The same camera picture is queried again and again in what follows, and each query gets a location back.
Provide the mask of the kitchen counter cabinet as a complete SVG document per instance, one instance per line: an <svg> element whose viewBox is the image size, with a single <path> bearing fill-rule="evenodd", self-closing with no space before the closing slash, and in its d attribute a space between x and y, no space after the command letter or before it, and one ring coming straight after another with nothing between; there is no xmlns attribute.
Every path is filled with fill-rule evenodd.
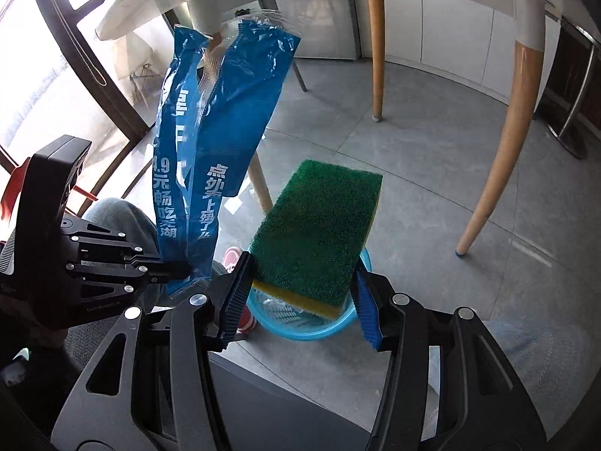
<svg viewBox="0 0 601 451"><path fill-rule="evenodd" d="M515 20L470 0L384 0L385 60L451 79L502 103L515 64Z"/></svg>

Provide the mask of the blue plastic trash basket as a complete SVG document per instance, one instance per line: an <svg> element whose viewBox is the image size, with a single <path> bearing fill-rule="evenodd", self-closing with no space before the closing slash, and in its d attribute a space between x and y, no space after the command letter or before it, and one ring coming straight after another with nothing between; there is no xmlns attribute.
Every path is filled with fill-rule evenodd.
<svg viewBox="0 0 601 451"><path fill-rule="evenodd" d="M295 341L317 341L345 330L358 317L349 292L336 319L307 312L255 287L246 302L257 322L272 334Z"/></svg>

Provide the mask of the green yellow sponge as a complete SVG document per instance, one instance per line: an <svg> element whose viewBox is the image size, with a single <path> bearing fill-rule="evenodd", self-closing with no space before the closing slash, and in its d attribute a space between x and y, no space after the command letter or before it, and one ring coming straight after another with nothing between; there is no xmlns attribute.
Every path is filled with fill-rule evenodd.
<svg viewBox="0 0 601 451"><path fill-rule="evenodd" d="M339 318L382 183L379 173L303 161L249 248L254 287L312 315Z"/></svg>

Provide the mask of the blue plastic snack wrapper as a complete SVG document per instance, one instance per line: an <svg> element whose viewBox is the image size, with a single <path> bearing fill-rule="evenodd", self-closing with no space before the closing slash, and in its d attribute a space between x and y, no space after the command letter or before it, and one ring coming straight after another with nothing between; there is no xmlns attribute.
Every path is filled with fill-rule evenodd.
<svg viewBox="0 0 601 451"><path fill-rule="evenodd" d="M216 48L175 27L156 117L153 204L163 262L192 272L175 296L212 276L224 198L233 198L279 100L301 37L277 17L228 20Z"/></svg>

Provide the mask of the silver refrigerator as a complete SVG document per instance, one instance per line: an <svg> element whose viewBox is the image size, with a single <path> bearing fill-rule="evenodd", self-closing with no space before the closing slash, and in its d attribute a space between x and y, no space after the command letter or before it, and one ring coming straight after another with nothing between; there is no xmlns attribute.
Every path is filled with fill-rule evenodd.
<svg viewBox="0 0 601 451"><path fill-rule="evenodd" d="M361 55L355 0L275 0L302 34L301 59L356 60Z"/></svg>

